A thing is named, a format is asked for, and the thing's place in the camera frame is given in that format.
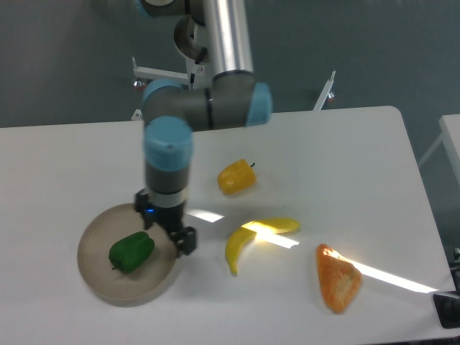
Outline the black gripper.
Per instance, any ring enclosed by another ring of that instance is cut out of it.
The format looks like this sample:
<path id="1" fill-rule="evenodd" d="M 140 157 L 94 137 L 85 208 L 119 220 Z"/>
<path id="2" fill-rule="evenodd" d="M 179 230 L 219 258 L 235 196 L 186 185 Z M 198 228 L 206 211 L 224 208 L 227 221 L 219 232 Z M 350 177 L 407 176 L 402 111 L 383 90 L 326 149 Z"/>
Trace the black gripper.
<path id="1" fill-rule="evenodd" d="M 173 207 L 153 205 L 145 189 L 134 195 L 134 210 L 141 216 L 143 229 L 157 224 L 168 234 L 175 245 L 177 257 L 188 256 L 197 248 L 197 231 L 192 226 L 183 226 L 185 202 Z"/>

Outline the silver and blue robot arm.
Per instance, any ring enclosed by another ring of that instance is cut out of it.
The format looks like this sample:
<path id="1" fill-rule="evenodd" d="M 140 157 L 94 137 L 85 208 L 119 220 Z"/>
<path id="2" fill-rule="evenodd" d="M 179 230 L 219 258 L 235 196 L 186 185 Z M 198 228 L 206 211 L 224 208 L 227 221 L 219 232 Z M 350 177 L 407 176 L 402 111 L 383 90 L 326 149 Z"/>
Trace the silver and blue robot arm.
<path id="1" fill-rule="evenodd" d="M 266 124 L 272 95 L 254 77 L 243 1 L 138 1 L 149 17 L 182 15 L 204 27 L 207 43 L 196 62 L 211 64 L 211 82 L 187 89 L 168 79 L 152 81 L 144 90 L 145 189 L 134 199 L 144 228 L 158 224 L 178 256 L 197 247 L 197 233 L 183 225 L 193 133 Z"/>

